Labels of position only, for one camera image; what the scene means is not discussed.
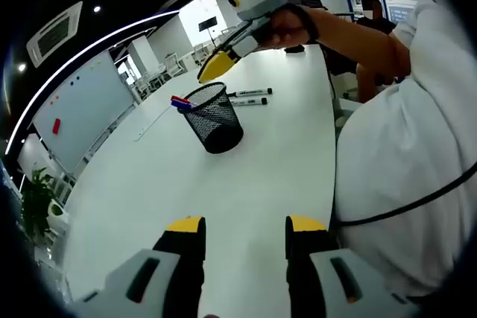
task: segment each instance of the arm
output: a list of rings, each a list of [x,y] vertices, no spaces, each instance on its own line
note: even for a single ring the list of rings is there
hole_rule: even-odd
[[[411,72],[409,50],[393,34],[347,22],[323,10],[305,10],[318,29],[318,42],[383,75],[406,76]],[[265,45],[288,47],[308,40],[300,20],[288,11],[276,14],[271,22],[274,35]]]
[[[330,13],[311,9],[318,42],[380,74],[406,76],[411,72],[409,50],[394,35],[347,22]]]

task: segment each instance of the pen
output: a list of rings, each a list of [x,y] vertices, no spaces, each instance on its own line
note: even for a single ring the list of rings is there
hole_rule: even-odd
[[[257,98],[257,99],[241,100],[241,101],[230,100],[230,103],[232,104],[232,106],[253,106],[256,104],[265,105],[268,103],[268,101],[267,101],[267,98],[262,97],[260,99]]]
[[[251,91],[237,91],[232,93],[227,93],[229,97],[244,97],[244,96],[260,96],[260,95],[271,95],[272,94],[271,87],[267,89],[254,89]]]

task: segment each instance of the mesh pen holder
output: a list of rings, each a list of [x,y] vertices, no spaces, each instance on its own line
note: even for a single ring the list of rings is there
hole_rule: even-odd
[[[234,148],[244,135],[225,89],[225,83],[222,82],[202,86],[186,96],[195,107],[177,109],[186,117],[209,153],[227,152]]]

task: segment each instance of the human hand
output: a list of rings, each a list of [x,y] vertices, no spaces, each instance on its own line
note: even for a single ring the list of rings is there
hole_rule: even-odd
[[[308,31],[298,16],[290,10],[279,10],[271,17],[271,36],[261,48],[291,48],[309,40]]]

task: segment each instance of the ceiling air conditioner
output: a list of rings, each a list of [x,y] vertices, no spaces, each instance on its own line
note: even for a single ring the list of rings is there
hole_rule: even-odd
[[[76,35],[82,6],[83,2],[79,1],[55,16],[27,42],[28,54],[35,67]]]

